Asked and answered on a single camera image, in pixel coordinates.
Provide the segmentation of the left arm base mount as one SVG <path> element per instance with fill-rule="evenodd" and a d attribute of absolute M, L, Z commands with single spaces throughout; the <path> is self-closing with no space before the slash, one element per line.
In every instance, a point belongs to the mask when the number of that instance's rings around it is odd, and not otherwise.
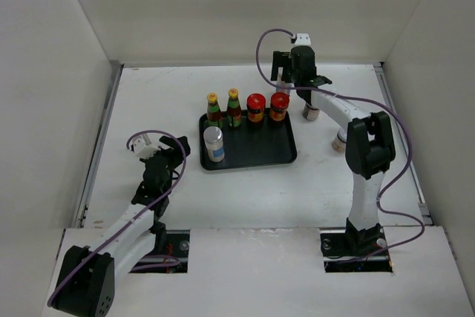
<path fill-rule="evenodd" d="M 170 230 L 164 223 L 156 223 L 151 232 L 155 234 L 155 246 L 139 260 L 132 273 L 174 274 L 187 273 L 190 252 L 190 231 Z"/>

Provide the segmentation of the tall silver-capped white bottle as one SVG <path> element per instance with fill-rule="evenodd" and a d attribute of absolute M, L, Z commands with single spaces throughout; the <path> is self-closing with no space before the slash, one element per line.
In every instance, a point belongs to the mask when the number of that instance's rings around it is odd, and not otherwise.
<path fill-rule="evenodd" d="M 278 78 L 277 78 L 277 81 L 276 81 L 277 88 L 275 89 L 275 92 L 276 93 L 284 93 L 287 96 L 289 96 L 290 92 L 291 92 L 292 84 L 291 83 L 286 83 L 283 80 L 282 76 L 283 76 L 283 70 L 280 68 L 278 70 Z"/>

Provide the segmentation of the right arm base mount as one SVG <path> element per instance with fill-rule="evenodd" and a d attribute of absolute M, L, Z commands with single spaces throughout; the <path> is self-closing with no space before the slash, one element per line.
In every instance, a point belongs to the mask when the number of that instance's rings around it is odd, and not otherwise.
<path fill-rule="evenodd" d="M 320 233 L 324 270 L 328 273 L 392 272 L 384 231 L 373 228 L 357 230 L 349 220 L 344 231 Z"/>

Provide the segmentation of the red-lid dark sauce jar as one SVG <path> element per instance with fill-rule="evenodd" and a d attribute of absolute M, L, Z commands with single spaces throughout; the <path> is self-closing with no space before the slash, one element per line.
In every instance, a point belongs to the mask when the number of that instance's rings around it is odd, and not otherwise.
<path fill-rule="evenodd" d="M 289 101 L 289 95 L 282 92 L 276 92 L 271 96 L 268 119 L 270 125 L 280 126 L 284 123 Z"/>

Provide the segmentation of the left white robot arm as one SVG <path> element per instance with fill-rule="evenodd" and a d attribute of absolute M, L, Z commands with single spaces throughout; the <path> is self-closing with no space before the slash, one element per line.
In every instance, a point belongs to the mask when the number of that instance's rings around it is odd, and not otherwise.
<path fill-rule="evenodd" d="M 160 145 L 145 141 L 147 131 L 128 139 L 126 147 L 145 165 L 131 203 L 119 219 L 89 246 L 72 246 L 64 255 L 55 290 L 47 306 L 72 316 L 106 316 L 117 283 L 147 254 L 166 250 L 166 226 L 160 222 L 169 195 L 180 182 L 191 153 L 187 137 L 160 132 Z"/>

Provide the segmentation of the red-label sauce bottle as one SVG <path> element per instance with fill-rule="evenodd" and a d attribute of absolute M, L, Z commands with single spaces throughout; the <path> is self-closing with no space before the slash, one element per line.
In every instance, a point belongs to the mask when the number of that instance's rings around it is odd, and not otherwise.
<path fill-rule="evenodd" d="M 207 95 L 207 122 L 209 127 L 223 128 L 223 115 L 218 104 L 218 96 L 216 93 Z"/>

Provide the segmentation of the green-label sauce bottle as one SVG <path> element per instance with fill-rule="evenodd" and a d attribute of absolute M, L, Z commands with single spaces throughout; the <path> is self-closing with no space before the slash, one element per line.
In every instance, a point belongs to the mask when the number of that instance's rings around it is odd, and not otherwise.
<path fill-rule="evenodd" d="M 238 90 L 236 88 L 229 89 L 228 96 L 229 98 L 228 98 L 227 109 L 226 109 L 228 125 L 231 128 L 238 128 L 241 124 L 241 114 L 242 114 L 240 101 L 238 98 Z"/>

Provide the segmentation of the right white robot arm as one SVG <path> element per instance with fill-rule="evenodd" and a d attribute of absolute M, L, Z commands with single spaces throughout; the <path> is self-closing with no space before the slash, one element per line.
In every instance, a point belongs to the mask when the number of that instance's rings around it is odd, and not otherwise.
<path fill-rule="evenodd" d="M 395 159 L 393 131 L 383 111 L 370 113 L 337 94 L 322 89 L 331 81 L 317 73 L 315 52 L 308 45 L 272 55 L 271 79 L 295 88 L 306 104 L 323 111 L 346 131 L 345 159 L 353 173 L 353 200 L 342 233 L 321 234 L 327 257 L 366 255 L 381 239 L 377 195 Z"/>

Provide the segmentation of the silver-lid white jar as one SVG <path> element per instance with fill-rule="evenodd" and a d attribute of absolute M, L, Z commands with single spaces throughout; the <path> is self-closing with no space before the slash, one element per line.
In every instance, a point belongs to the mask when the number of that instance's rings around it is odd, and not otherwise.
<path fill-rule="evenodd" d="M 204 130 L 203 139 L 208 158 L 214 163 L 222 161 L 225 157 L 222 130 L 217 126 L 210 126 Z"/>

